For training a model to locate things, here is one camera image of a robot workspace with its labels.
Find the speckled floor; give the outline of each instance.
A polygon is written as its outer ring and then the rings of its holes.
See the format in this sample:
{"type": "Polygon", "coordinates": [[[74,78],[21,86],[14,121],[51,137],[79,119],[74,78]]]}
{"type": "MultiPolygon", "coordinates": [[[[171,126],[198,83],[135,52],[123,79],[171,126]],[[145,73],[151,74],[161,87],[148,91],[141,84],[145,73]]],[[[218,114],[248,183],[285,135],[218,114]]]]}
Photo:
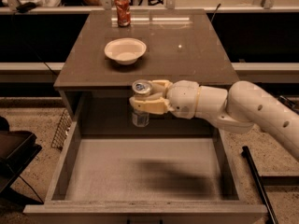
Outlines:
{"type": "MultiPolygon", "coordinates": [[[[36,142],[43,149],[25,169],[21,176],[31,184],[44,200],[51,176],[59,159],[60,150],[52,147],[57,126],[64,106],[59,98],[47,99],[0,99],[0,116],[5,117],[10,130],[28,130],[36,134],[36,142]]],[[[290,156],[271,136],[259,127],[245,134],[227,133],[225,139],[233,153],[234,163],[248,203],[261,203],[247,162],[240,155],[248,146],[260,174],[298,175],[299,163],[290,156]]],[[[17,179],[11,186],[19,193],[36,199],[34,193],[17,179]]],[[[266,187],[270,202],[279,223],[297,224],[299,217],[299,187],[266,187]]],[[[0,198],[0,223],[34,224],[22,213],[23,206],[0,198]]]]}

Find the brown tabletop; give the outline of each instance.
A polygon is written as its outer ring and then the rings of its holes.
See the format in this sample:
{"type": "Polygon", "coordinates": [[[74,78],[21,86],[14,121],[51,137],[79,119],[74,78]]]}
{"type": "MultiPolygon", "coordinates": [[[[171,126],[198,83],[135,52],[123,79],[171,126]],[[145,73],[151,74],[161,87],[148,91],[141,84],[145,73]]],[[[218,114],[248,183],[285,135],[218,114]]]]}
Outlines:
{"type": "Polygon", "coordinates": [[[202,85],[238,81],[204,10],[132,10],[128,27],[118,27],[115,10],[92,11],[54,86],[57,90],[86,90],[131,86],[137,79],[185,79],[202,85]],[[108,42],[137,38],[146,53],[131,65],[119,65],[104,53],[108,42]]]}

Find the red soda can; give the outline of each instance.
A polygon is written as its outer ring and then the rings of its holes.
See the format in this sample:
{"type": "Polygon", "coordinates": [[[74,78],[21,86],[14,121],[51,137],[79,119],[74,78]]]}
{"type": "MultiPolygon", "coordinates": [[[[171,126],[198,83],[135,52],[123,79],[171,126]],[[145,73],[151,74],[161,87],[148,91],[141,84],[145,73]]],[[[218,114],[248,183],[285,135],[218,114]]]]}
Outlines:
{"type": "Polygon", "coordinates": [[[129,0],[114,0],[118,12],[118,25],[128,26],[131,23],[131,12],[129,0]]]}

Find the bowl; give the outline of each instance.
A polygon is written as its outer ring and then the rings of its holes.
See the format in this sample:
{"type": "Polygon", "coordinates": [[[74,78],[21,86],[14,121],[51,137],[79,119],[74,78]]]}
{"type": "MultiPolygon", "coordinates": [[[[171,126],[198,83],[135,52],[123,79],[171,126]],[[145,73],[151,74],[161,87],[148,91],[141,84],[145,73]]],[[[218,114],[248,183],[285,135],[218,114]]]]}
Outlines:
{"type": "Polygon", "coordinates": [[[147,45],[133,38],[116,39],[105,46],[105,54],[123,65],[135,63],[147,50],[147,45]]]}

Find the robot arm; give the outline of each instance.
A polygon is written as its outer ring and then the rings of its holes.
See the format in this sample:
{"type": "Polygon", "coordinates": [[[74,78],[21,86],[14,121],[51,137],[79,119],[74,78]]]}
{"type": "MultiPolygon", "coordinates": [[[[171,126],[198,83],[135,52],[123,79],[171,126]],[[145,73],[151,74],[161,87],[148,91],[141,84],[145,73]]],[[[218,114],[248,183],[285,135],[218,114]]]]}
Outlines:
{"type": "Polygon", "coordinates": [[[175,117],[205,119],[214,127],[232,133],[246,133],[254,123],[272,135],[299,160],[299,117],[272,95],[247,82],[236,82],[226,89],[199,86],[181,80],[137,81],[131,106],[152,114],[171,112],[175,117]],[[143,85],[148,82],[147,91],[143,85]]]}

